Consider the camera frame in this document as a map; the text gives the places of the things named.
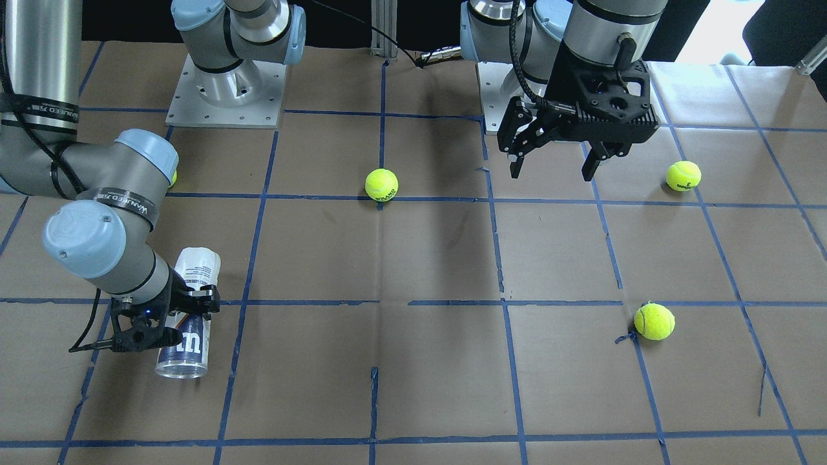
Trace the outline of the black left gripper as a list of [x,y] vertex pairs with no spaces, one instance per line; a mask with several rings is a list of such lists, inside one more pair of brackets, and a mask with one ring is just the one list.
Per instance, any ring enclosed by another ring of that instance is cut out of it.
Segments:
[[650,74],[636,45],[620,45],[606,66],[589,63],[562,45],[544,100],[534,108],[512,98],[498,132],[498,145],[509,155],[512,179],[520,176],[525,155],[552,140],[587,141],[581,168],[593,180],[603,161],[614,156],[611,143],[644,143],[659,128],[651,103]]

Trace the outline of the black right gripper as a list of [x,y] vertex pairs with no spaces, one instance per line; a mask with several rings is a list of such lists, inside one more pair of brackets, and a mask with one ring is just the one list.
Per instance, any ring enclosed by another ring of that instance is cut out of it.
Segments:
[[178,310],[189,315],[204,316],[220,310],[220,295],[215,284],[194,288],[172,268],[162,291],[144,303],[111,298],[109,314],[113,336],[107,341],[112,351],[144,351],[180,344],[180,330],[166,325],[170,312]]

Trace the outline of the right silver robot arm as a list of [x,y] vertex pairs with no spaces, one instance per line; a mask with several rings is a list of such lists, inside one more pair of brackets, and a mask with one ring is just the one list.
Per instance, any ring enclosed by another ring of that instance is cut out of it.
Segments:
[[[174,1],[188,48],[167,123],[273,129],[286,66],[302,58],[306,15],[286,1]],[[162,136],[124,130],[77,141],[80,1],[2,2],[2,191],[64,198],[42,232],[68,272],[111,296],[110,339],[73,351],[145,351],[184,342],[166,318],[205,320],[215,285],[192,287],[147,244],[178,154]]]

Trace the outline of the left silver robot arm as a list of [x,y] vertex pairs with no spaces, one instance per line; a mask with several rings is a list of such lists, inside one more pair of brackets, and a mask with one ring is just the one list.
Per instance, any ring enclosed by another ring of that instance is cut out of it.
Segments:
[[514,86],[494,127],[516,179],[525,157],[551,141],[589,145],[591,181],[659,129],[643,52],[665,1],[466,1],[460,9],[467,61],[510,65]]

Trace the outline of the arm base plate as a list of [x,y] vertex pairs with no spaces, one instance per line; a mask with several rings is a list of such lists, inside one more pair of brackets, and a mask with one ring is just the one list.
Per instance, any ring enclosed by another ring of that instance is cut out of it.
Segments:
[[165,122],[190,129],[277,129],[287,74],[286,65],[261,61],[211,74],[187,57]]
[[478,62],[479,100],[483,111],[486,135],[496,135],[511,97],[523,95],[513,65],[496,62]]

